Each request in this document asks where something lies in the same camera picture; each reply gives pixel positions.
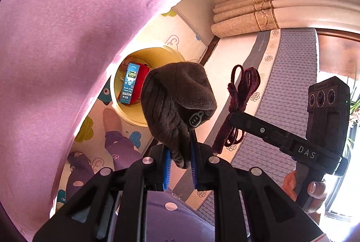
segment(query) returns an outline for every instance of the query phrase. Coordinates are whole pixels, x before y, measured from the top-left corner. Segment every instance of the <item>pink sleeve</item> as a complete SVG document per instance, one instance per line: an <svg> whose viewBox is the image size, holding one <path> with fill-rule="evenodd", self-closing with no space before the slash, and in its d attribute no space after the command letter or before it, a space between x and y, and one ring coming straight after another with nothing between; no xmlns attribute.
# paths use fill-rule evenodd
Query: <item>pink sleeve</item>
<svg viewBox="0 0 360 242"><path fill-rule="evenodd" d="M1 0L0 201L29 241L49 218L76 128L111 63L179 1Z"/></svg>

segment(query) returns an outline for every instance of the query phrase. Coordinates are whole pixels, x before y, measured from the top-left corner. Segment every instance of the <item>person's leg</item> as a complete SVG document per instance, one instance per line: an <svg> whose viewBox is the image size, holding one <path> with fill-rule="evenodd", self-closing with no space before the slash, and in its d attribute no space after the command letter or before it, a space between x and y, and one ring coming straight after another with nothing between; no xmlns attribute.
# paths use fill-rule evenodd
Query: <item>person's leg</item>
<svg viewBox="0 0 360 242"><path fill-rule="evenodd" d="M114 169L128 168L141 158L141 154L134 150L133 143L121 134L121 120L116 112L106 108L103 113L105 128L105 149L114 160Z"/></svg>
<svg viewBox="0 0 360 242"><path fill-rule="evenodd" d="M83 153L70 153L68 161L70 163L71 174L66 184L66 201L69 201L69 199L94 176L94 171L89 163L89 159Z"/></svg>

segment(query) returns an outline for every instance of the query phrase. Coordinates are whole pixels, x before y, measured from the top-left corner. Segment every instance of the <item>curtain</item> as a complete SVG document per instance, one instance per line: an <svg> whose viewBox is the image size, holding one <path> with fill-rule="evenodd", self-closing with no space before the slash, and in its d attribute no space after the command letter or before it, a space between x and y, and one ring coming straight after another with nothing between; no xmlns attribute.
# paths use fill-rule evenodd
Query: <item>curtain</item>
<svg viewBox="0 0 360 242"><path fill-rule="evenodd" d="M216 3L211 30L218 37L299 27L360 32L360 0L216 0Z"/></svg>

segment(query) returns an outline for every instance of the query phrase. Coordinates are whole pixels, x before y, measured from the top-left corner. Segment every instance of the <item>fingernail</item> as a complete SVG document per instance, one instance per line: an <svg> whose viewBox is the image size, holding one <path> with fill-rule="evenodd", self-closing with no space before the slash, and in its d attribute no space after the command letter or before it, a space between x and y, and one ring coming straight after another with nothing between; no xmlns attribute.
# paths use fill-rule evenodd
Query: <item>fingernail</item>
<svg viewBox="0 0 360 242"><path fill-rule="evenodd" d="M316 184L315 182L311 182L310 184L310 193L314 193L316 189Z"/></svg>

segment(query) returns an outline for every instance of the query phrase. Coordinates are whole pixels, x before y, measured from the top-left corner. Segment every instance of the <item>camera lens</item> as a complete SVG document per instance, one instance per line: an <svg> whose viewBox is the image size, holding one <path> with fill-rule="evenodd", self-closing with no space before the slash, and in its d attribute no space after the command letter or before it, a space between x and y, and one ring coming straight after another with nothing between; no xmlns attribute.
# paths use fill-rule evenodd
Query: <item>camera lens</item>
<svg viewBox="0 0 360 242"><path fill-rule="evenodd" d="M319 93L317 93L317 99L316 99L317 105L319 107L324 105L325 102L325 94L324 91L320 91Z"/></svg>
<svg viewBox="0 0 360 242"><path fill-rule="evenodd" d="M335 101L335 92L334 92L334 90L331 89L328 92L328 102L329 102L329 104L332 104L332 103L334 103L334 101Z"/></svg>
<svg viewBox="0 0 360 242"><path fill-rule="evenodd" d="M310 106L313 106L314 103L315 103L315 96L314 96L314 94L311 94L310 99L309 99L309 104L310 104Z"/></svg>

